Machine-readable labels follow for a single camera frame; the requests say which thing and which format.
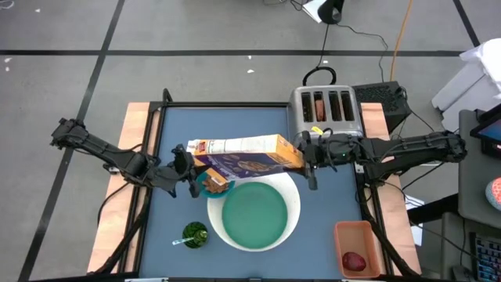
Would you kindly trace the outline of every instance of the pink object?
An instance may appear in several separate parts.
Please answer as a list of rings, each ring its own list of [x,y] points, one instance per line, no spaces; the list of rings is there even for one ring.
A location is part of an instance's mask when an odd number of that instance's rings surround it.
[[[380,275],[376,243],[369,222],[338,222],[334,228],[334,240],[336,242],[337,264],[344,277],[374,278]],[[365,261],[366,267],[362,271],[353,271],[343,267],[343,257],[350,252],[361,256]]]
[[[501,178],[494,179],[487,185],[485,196],[494,208],[501,211]]]

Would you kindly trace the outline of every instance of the red apple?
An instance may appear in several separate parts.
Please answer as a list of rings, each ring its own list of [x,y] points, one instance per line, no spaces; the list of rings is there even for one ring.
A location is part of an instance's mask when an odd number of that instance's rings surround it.
[[[343,267],[351,271],[362,271],[366,268],[366,260],[357,253],[352,251],[346,252],[343,255]]]

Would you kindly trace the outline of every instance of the plastic container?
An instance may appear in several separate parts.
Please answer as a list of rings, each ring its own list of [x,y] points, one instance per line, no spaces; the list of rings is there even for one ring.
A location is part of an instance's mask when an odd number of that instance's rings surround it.
[[[374,278],[380,275],[373,230],[367,221],[338,222],[334,228],[337,263],[346,278]],[[361,255],[366,260],[362,271],[351,271],[343,267],[343,255],[349,251]]]
[[[226,189],[226,191],[223,191],[222,193],[211,193],[211,192],[207,191],[205,189],[205,186],[203,185],[203,181],[205,181],[205,179],[208,176],[209,175],[206,172],[204,172],[201,175],[198,175],[198,177],[196,178],[196,183],[198,183],[199,187],[202,188],[201,191],[200,191],[200,193],[202,195],[204,195],[205,197],[213,198],[213,199],[224,197],[235,186],[235,181],[232,181],[232,182],[229,183],[228,189]]]

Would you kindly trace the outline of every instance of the cereal box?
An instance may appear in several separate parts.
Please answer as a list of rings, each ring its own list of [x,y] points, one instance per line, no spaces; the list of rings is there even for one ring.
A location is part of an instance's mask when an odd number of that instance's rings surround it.
[[[219,184],[234,179],[271,175],[283,168],[301,168],[303,154],[280,134],[237,139],[196,139],[187,151],[195,165],[210,165],[207,173]]]

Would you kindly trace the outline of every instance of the floor tile line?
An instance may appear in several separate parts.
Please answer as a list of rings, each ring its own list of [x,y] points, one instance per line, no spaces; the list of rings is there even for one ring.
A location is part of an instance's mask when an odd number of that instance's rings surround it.
[[[463,50],[402,50],[397,56],[454,57]],[[0,50],[0,56],[101,56],[101,50]],[[106,56],[320,56],[321,50],[106,50]],[[393,56],[393,51],[326,50],[325,56]]]
[[[467,13],[463,8],[463,4],[461,4],[460,0],[452,0],[454,5],[456,6],[457,12],[460,14],[461,20],[463,21],[464,27],[467,29],[468,36],[470,36],[471,43],[474,47],[480,45],[480,41],[478,40],[477,34],[471,25],[470,19],[468,19]]]
[[[106,51],[110,47],[111,39],[113,37],[115,28],[117,27],[118,19],[121,14],[121,10],[124,7],[125,0],[118,0],[117,7],[115,8],[115,12],[110,21],[110,26],[108,27],[108,31],[104,38],[103,46],[99,53],[98,59],[96,61],[96,65],[94,70],[92,71],[91,77],[88,82],[87,90],[85,91],[84,98],[81,102],[80,109],[77,114],[77,118],[84,119],[87,114],[87,109],[90,104],[92,94],[94,93],[94,89],[96,88],[96,84],[99,78],[99,74],[101,69],[103,68],[104,59],[106,58]],[[56,173],[56,177],[54,178],[54,182],[52,183],[52,188],[49,193],[49,198],[45,203],[44,210],[41,214],[40,221],[38,223],[38,227],[35,231],[33,240],[31,241],[30,248],[28,250],[26,259],[24,260],[23,268],[21,269],[18,281],[28,281],[31,276],[31,272],[33,271],[34,264],[37,260],[38,253],[40,251],[41,244],[45,238],[45,234],[47,233],[47,229],[49,227],[50,219],[52,218],[52,214],[56,207],[56,202],[59,197],[59,192],[63,186],[64,178],[66,176],[68,166],[70,165],[71,158],[73,156],[73,150],[65,149],[63,158],[59,164],[59,168]]]

